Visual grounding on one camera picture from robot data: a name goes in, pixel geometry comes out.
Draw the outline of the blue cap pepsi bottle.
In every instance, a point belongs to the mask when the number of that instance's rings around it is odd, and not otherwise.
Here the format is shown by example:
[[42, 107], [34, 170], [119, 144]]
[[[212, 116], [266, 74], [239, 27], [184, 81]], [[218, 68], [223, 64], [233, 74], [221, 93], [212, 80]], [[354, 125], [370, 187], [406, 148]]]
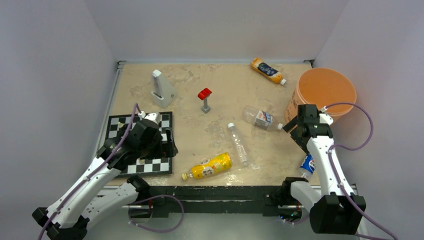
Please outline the blue cap pepsi bottle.
[[310, 154], [307, 154], [299, 166], [299, 172], [302, 178], [310, 180], [315, 172], [315, 161]]

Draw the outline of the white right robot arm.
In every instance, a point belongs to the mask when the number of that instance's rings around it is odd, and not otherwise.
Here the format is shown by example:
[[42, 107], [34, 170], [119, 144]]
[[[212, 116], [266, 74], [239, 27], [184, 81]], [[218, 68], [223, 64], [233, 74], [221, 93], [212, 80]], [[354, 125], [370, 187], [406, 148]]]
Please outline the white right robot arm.
[[287, 177], [280, 196], [288, 204], [298, 201], [304, 206], [314, 233], [354, 235], [366, 201], [355, 194], [344, 176], [334, 147], [332, 123], [333, 119], [316, 105], [298, 105], [297, 116], [284, 130], [290, 132], [291, 138], [314, 160], [320, 192], [305, 178]]

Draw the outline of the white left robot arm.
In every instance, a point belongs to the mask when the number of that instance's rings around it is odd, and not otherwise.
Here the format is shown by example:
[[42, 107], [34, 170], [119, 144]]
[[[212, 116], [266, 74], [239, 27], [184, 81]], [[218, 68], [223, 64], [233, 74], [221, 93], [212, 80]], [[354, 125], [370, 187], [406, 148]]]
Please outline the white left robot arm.
[[82, 240], [89, 229], [112, 211], [155, 199], [149, 184], [138, 175], [98, 197], [107, 183], [137, 160], [172, 158], [178, 153], [172, 131], [162, 133], [162, 116], [158, 112], [141, 112], [137, 117], [135, 121], [132, 114], [115, 137], [104, 141], [87, 170], [63, 196], [32, 213], [42, 227], [40, 239], [46, 235], [51, 240]]

